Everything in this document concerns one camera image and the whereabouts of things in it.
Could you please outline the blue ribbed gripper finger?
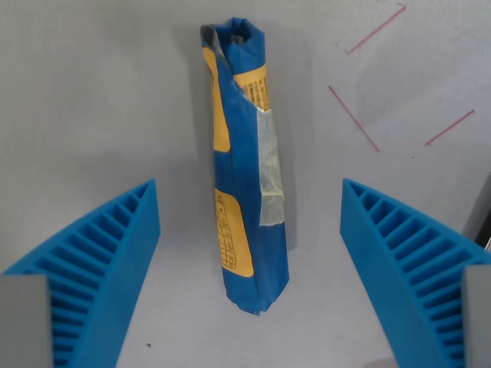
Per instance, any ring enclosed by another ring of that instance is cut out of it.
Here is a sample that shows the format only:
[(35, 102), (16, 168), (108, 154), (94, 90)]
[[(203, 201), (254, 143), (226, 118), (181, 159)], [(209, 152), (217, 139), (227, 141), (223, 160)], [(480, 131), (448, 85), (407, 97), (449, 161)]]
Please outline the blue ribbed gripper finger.
[(464, 367), (461, 281), (490, 254), (431, 217), (343, 180), (340, 234), (400, 367)]
[(115, 367), (160, 237), (154, 180), (31, 250), (6, 275), (44, 275), (56, 367)]

